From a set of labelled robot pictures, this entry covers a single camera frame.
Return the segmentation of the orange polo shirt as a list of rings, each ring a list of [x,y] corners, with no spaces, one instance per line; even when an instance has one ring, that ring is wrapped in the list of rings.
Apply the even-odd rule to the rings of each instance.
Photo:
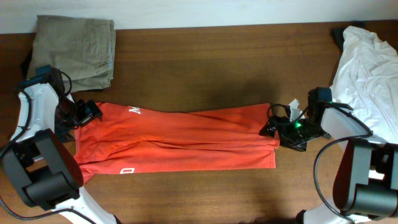
[[[96,174],[273,169],[277,137],[261,136],[268,104],[189,113],[100,103],[75,131],[85,181]]]

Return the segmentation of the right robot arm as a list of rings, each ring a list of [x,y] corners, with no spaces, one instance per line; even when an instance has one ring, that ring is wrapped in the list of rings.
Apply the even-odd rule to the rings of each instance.
[[[308,92],[308,106],[283,106],[285,116],[267,114],[261,136],[277,137],[280,145],[304,152],[313,139],[333,138],[318,152],[313,181],[322,204],[302,210],[295,223],[365,223],[397,217],[397,145],[375,135],[354,116],[347,104],[332,100],[329,88]],[[320,189],[318,165],[327,149],[339,144],[344,151],[327,200]]]

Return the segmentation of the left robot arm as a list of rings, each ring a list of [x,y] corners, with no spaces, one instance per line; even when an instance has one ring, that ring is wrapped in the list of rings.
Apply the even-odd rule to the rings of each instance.
[[[1,206],[24,221],[60,214],[72,223],[119,223],[87,192],[80,166],[64,146],[74,141],[71,130],[103,115],[94,101],[73,99],[72,86],[63,82],[67,76],[46,65],[18,84],[17,128],[1,150],[1,167],[22,201],[44,213],[25,217]]]

